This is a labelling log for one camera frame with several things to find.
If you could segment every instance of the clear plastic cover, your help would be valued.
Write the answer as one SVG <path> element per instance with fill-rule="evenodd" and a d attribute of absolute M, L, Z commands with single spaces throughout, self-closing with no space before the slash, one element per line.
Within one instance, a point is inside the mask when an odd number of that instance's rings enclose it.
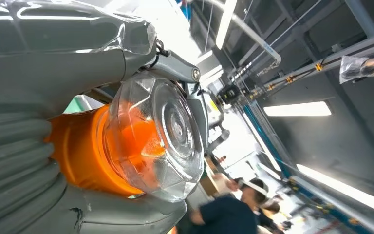
<path fill-rule="evenodd" d="M 146 55 L 156 32 L 140 17 L 74 0 L 0 0 L 0 56 L 38 52 Z"/>
<path fill-rule="evenodd" d="M 374 77 L 374 58 L 343 56 L 339 72 L 340 83 L 363 77 Z"/>
<path fill-rule="evenodd" d="M 171 202 L 186 198 L 204 167 L 196 121 L 178 87 L 141 73 L 120 87 L 105 125 L 110 164 L 130 185 Z"/>

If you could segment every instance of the overhead track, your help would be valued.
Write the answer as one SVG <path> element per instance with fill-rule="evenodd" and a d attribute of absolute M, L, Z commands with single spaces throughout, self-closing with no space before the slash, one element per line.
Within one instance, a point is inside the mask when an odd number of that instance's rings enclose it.
<path fill-rule="evenodd" d="M 224 4 L 217 0 L 204 0 L 210 4 L 213 4 L 220 10 L 224 12 Z M 275 64 L 278 65 L 281 62 L 281 56 L 264 41 L 253 29 L 251 29 L 242 19 L 240 19 L 236 14 L 233 13 L 231 20 L 239 26 L 243 31 L 252 38 L 256 43 L 258 43 L 274 60 Z"/>
<path fill-rule="evenodd" d="M 338 53 L 332 54 L 329 57 L 326 57 L 322 60 L 316 61 L 307 66 L 304 66 L 294 72 L 288 73 L 280 78 L 275 79 L 272 83 L 278 84 L 278 83 L 283 82 L 284 85 L 288 85 L 302 78 L 307 78 L 319 72 L 327 71 L 327 70 L 340 66 L 342 56 L 363 57 L 363 56 L 371 55 L 373 53 L 374 53 L 374 37 L 364 40 L 351 47 L 348 47 Z M 279 87 L 275 85 L 272 86 L 272 83 L 264 84 L 264 88 L 266 88 L 267 90 L 273 90 L 274 88 Z"/>

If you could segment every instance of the white pipe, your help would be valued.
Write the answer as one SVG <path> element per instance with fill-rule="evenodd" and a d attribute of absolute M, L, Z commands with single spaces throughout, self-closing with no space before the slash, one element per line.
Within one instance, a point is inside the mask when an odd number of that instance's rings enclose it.
<path fill-rule="evenodd" d="M 220 10 L 224 12 L 224 4 L 217 1 L 217 0 L 205 0 L 206 2 L 213 4 Z M 281 56 L 269 45 L 266 41 L 264 41 L 253 29 L 251 29 L 242 19 L 240 19 L 236 14 L 233 13 L 231 20 L 236 23 L 243 31 L 252 38 L 257 44 L 259 44 L 270 56 L 272 56 L 276 64 L 281 62 Z"/>

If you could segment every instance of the metal rail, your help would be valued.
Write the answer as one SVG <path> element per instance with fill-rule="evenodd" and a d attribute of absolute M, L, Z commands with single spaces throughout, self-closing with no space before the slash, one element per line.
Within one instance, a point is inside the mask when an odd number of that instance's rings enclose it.
<path fill-rule="evenodd" d="M 217 0 L 205 0 L 206 2 L 213 4 L 220 10 L 224 12 L 224 4 L 217 1 Z M 276 64 L 281 62 L 281 56 L 269 45 L 266 41 L 264 41 L 253 29 L 251 29 L 241 18 L 239 18 L 236 14 L 233 13 L 231 20 L 239 26 L 243 31 L 252 38 L 256 43 L 258 43 L 262 48 L 270 54 L 270 56 L 276 61 Z"/>
<path fill-rule="evenodd" d="M 330 204 L 334 205 L 338 210 L 342 213 L 347 215 L 348 217 L 352 217 L 359 221 L 359 223 L 364 226 L 365 228 L 369 229 L 371 232 L 374 233 L 374 220 L 367 217 L 365 214 L 358 212 L 357 210 L 352 209 L 345 203 L 339 201 L 338 199 L 334 198 L 333 196 L 325 193 L 324 191 L 318 189 L 316 186 L 310 184 L 309 182 L 301 179 L 298 176 L 291 177 L 298 185 L 302 186 L 303 188 L 307 189 L 311 192 L 314 196 L 323 199 L 324 201 L 329 202 Z"/>
<path fill-rule="evenodd" d="M 360 43 L 357 43 L 357 44 L 355 44 L 351 47 L 348 47 L 348 48 L 338 52 L 338 53 L 330 55 L 329 57 L 327 57 L 323 60 L 323 64 L 325 64 L 325 66 L 323 67 L 322 71 L 314 70 L 313 72 L 307 74 L 303 78 L 314 76 L 319 72 L 331 70 L 331 69 L 334 69 L 334 68 L 340 66 L 342 56 L 363 57 L 363 56 L 371 55 L 373 53 L 374 53 L 374 37 L 370 38 L 370 39 L 367 39 L 367 40 L 364 40 Z M 289 76 L 294 76 L 294 75 L 297 75 L 297 74 L 308 72 L 312 69 L 315 69 L 315 65 L 318 64 L 318 63 L 322 63 L 322 61 L 318 60 L 318 61 L 316 61 L 314 63 L 311 63 L 307 66 L 304 66 L 304 67 L 302 67 L 302 68 L 300 68 L 300 69 L 298 69 L 294 72 L 288 73 L 288 74 L 286 74 L 286 75 L 284 75 L 280 78 L 277 78 L 273 82 L 275 82 L 275 83 L 276 82 L 281 82 L 281 81 L 286 80 L 286 78 L 288 78 Z"/>

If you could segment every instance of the orange joint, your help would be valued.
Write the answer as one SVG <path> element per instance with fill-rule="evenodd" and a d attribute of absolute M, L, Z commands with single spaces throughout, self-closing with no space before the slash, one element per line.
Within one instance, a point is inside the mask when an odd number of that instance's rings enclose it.
<path fill-rule="evenodd" d="M 320 63 L 317 63 L 317 64 L 315 65 L 315 68 L 316 68 L 316 71 L 318 71 L 318 72 L 320 72 L 321 70 L 323 70 L 323 66 L 322 66 L 322 64 L 320 64 Z"/>
<path fill-rule="evenodd" d="M 295 78 L 294 76 L 287 77 L 286 78 L 287 83 L 292 83 L 294 78 Z"/>

